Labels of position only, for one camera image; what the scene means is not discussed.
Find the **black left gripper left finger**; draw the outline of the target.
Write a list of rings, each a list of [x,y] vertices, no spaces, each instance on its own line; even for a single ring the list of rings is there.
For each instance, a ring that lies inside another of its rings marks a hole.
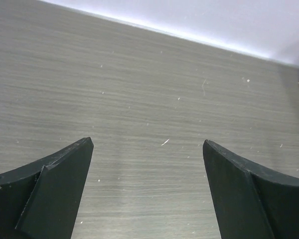
[[[0,239],[72,237],[93,142],[85,137],[0,174]]]

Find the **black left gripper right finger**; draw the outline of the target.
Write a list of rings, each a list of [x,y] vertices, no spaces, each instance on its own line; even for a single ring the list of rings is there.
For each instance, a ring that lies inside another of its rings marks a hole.
[[[203,160],[223,239],[299,239],[299,178],[206,140]]]

